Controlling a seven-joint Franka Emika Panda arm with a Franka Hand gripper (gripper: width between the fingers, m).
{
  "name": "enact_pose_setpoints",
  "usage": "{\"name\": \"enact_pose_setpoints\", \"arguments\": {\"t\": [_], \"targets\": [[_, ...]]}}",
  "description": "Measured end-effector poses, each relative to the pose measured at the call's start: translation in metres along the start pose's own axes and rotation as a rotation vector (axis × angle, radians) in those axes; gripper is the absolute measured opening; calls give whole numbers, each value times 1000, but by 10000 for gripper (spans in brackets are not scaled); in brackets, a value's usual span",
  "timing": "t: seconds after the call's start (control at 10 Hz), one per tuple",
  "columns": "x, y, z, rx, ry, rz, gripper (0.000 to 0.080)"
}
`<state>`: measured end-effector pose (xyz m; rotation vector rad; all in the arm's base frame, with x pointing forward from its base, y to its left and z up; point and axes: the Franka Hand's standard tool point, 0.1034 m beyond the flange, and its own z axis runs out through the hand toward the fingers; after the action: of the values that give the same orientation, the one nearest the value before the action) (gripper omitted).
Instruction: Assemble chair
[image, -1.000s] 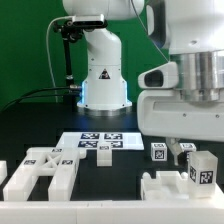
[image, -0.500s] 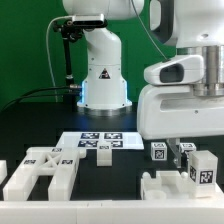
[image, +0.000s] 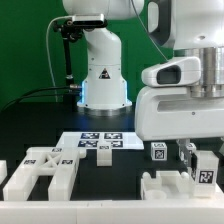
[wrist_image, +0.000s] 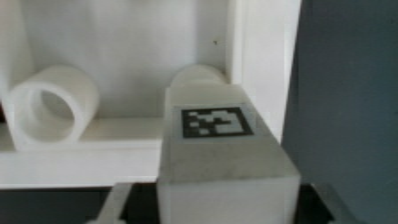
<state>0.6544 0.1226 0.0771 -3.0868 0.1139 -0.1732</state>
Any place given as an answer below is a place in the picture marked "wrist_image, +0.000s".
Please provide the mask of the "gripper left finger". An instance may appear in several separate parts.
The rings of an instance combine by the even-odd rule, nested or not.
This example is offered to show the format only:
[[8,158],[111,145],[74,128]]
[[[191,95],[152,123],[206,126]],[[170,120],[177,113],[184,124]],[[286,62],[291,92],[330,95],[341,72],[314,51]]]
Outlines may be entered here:
[[159,224],[154,183],[117,183],[87,224]]

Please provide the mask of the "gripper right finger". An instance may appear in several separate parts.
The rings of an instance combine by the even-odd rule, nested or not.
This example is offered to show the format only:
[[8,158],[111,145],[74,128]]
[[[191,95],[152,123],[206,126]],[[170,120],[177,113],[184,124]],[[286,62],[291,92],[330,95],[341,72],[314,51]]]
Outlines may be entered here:
[[294,224],[362,224],[326,184],[300,185]]

